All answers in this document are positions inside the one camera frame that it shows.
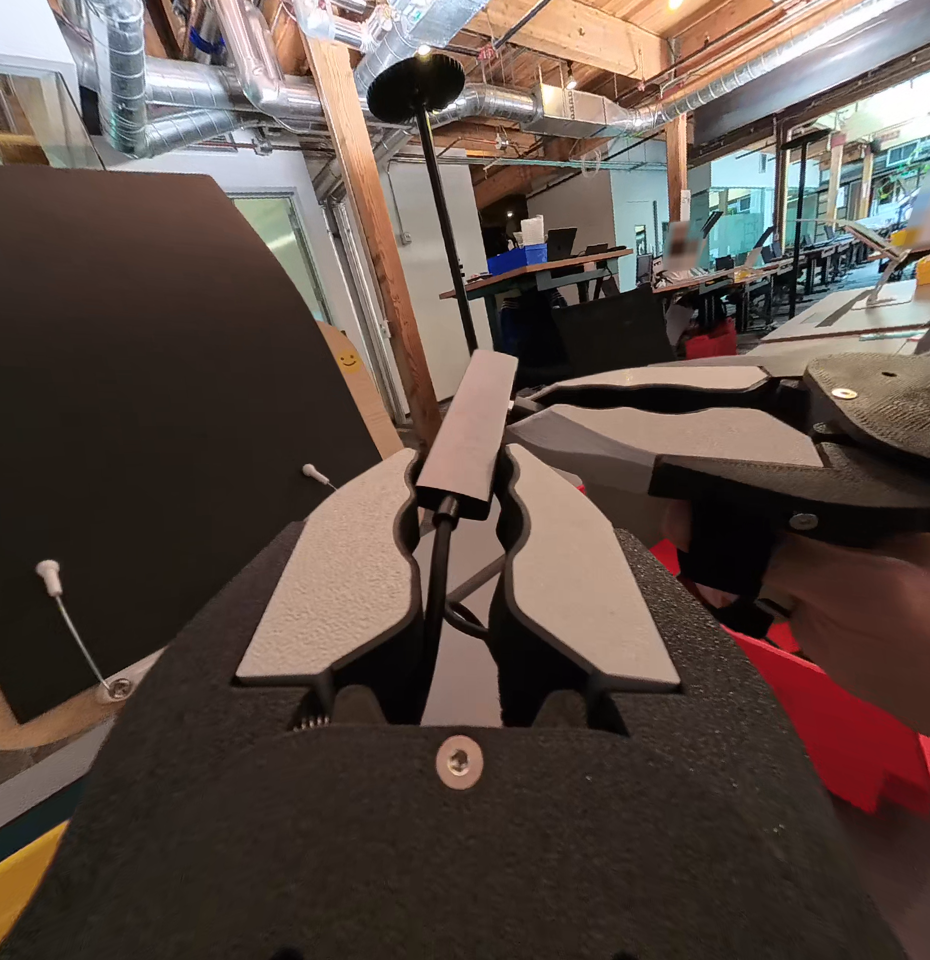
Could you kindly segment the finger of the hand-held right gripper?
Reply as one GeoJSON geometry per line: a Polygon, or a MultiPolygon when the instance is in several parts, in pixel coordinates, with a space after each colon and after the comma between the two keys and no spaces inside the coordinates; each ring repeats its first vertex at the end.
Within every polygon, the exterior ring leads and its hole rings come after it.
{"type": "Polygon", "coordinates": [[[560,381],[523,399],[523,413],[566,405],[690,414],[709,409],[763,409],[780,379],[761,366],[640,366],[560,381]]]}
{"type": "Polygon", "coordinates": [[[714,407],[660,414],[630,407],[591,410],[558,404],[507,427],[505,438],[586,486],[648,492],[661,456],[824,465],[810,438],[770,414],[714,407]]]}

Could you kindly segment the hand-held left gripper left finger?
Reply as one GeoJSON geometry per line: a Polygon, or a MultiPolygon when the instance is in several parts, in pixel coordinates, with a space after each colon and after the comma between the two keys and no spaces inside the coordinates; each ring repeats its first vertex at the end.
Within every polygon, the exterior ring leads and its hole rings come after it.
{"type": "Polygon", "coordinates": [[[420,538],[409,448],[371,467],[308,516],[237,667],[243,686],[310,687],[331,708],[347,687],[413,721],[423,656],[420,538]]]}

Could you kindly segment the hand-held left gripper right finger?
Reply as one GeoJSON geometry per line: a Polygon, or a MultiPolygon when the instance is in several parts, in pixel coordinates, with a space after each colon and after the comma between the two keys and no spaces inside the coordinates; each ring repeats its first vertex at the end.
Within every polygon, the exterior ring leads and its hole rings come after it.
{"type": "Polygon", "coordinates": [[[500,452],[503,567],[489,610],[503,724],[532,724],[554,693],[586,710],[610,694],[675,694],[682,681],[615,530],[529,450],[500,452]]]}

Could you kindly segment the dark grey usb hub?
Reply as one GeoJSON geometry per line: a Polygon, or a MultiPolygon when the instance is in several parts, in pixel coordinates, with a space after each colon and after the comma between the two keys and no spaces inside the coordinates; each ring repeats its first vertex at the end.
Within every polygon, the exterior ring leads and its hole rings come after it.
{"type": "Polygon", "coordinates": [[[510,354],[471,354],[416,482],[418,503],[432,511],[434,527],[423,620],[422,671],[429,681],[445,621],[451,538],[460,521],[482,522],[491,510],[517,367],[510,354]]]}

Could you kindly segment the red plastic bin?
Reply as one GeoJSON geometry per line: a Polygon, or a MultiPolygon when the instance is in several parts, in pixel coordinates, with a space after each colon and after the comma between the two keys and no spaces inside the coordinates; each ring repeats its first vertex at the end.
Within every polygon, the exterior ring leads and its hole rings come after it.
{"type": "Polygon", "coordinates": [[[930,737],[835,683],[801,650],[790,618],[764,640],[732,636],[784,707],[829,792],[867,813],[886,800],[930,812],[930,737]]]}

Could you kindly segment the yellow plastic bin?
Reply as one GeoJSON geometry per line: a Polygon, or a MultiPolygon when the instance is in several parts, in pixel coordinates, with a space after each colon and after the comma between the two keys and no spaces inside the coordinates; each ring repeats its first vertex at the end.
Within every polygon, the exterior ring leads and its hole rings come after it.
{"type": "Polygon", "coordinates": [[[69,824],[59,823],[0,862],[0,944],[38,889],[69,824]]]}

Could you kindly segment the red bag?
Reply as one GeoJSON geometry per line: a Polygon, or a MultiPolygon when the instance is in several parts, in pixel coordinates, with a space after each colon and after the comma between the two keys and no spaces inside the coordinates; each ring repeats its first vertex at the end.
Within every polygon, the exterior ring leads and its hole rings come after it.
{"type": "Polygon", "coordinates": [[[737,355],[737,331],[735,321],[725,318],[707,332],[697,331],[685,341],[685,356],[688,361],[737,355]]]}

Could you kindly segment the black mesh chair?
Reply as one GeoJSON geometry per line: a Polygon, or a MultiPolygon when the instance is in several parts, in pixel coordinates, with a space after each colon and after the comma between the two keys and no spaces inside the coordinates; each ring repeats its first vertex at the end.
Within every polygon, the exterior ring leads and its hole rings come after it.
{"type": "Polygon", "coordinates": [[[676,359],[663,307],[648,287],[554,307],[551,316],[574,378],[676,359]]]}

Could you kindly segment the metal laptop stand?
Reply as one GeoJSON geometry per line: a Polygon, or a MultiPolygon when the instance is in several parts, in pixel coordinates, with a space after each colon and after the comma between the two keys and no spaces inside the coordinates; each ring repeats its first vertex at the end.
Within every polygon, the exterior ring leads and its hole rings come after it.
{"type": "Polygon", "coordinates": [[[858,241],[868,246],[878,255],[879,261],[884,263],[884,270],[881,272],[877,284],[867,292],[864,300],[855,302],[854,307],[864,309],[891,303],[890,299],[881,298],[882,288],[890,280],[891,274],[903,265],[910,254],[918,240],[919,229],[914,226],[906,226],[904,229],[892,232],[889,237],[885,237],[862,222],[838,220],[835,221],[835,224],[840,225],[847,233],[852,234],[858,241]]]}

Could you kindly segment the wooden standing desk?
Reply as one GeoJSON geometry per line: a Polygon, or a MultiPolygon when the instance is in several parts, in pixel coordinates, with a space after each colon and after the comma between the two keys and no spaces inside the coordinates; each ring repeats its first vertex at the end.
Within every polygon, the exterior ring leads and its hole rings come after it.
{"type": "Polygon", "coordinates": [[[618,261],[634,252],[626,246],[613,246],[606,251],[595,251],[578,258],[525,265],[499,275],[487,275],[467,282],[463,285],[463,292],[469,302],[483,301],[492,337],[492,349],[500,352],[502,335],[497,304],[500,295],[511,296],[525,291],[545,292],[593,280],[602,281],[607,277],[614,278],[618,273],[618,261]]]}

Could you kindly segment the blue storage bin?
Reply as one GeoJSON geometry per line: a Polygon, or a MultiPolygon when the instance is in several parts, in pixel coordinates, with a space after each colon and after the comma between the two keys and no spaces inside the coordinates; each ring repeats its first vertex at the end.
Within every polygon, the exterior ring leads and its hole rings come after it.
{"type": "Polygon", "coordinates": [[[498,277],[514,270],[522,270],[525,267],[546,263],[547,260],[547,245],[544,243],[516,246],[502,254],[489,257],[487,259],[487,272],[489,276],[498,277]]]}

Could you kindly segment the black felt desk divider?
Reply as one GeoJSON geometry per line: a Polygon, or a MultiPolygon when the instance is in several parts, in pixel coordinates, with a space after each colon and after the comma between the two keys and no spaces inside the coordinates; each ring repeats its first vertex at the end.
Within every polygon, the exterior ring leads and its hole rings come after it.
{"type": "Polygon", "coordinates": [[[0,166],[0,751],[96,727],[288,524],[401,450],[210,177],[0,166]]]}

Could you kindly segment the black floor lamp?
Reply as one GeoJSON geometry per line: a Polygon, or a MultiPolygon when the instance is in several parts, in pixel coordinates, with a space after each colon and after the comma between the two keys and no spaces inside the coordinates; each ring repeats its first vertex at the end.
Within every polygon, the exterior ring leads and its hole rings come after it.
{"type": "Polygon", "coordinates": [[[454,58],[438,52],[417,53],[379,74],[368,89],[367,103],[375,118],[384,123],[415,122],[417,126],[461,325],[469,354],[474,354],[478,347],[477,336],[430,125],[430,115],[451,105],[464,86],[463,67],[454,58]]]}

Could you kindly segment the long silver ceiling duct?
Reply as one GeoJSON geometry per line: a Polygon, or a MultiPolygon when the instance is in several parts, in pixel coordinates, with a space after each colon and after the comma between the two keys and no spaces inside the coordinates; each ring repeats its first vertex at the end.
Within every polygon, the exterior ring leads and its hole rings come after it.
{"type": "Polygon", "coordinates": [[[649,134],[679,114],[703,110],[698,139],[706,142],[821,94],[846,87],[860,90],[894,68],[909,70],[914,64],[930,66],[930,43],[894,56],[890,47],[844,44],[778,66],[759,57],[673,101],[638,108],[549,85],[525,95],[488,84],[468,84],[450,107],[433,114],[432,123],[437,127],[480,118],[509,121],[525,132],[550,137],[612,138],[649,134]]]}

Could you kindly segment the wooden post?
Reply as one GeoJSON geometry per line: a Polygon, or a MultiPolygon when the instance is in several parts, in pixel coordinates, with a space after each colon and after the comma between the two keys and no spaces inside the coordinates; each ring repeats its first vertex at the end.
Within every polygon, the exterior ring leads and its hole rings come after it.
{"type": "Polygon", "coordinates": [[[348,49],[303,38],[311,74],[322,102],[351,205],[371,258],[397,369],[411,422],[423,452],[442,425],[398,245],[392,230],[372,141],[368,133],[348,49]]]}

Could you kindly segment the silver elbow ceiling duct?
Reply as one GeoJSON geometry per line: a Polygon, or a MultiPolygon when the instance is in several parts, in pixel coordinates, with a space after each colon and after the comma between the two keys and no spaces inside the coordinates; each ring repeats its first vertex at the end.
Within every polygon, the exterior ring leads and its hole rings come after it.
{"type": "Polygon", "coordinates": [[[253,2],[211,2],[224,65],[146,55],[143,2],[63,2],[57,20],[80,87],[97,95],[111,148],[146,160],[230,134],[273,127],[302,135],[325,123],[314,84],[281,70],[253,2]]]}

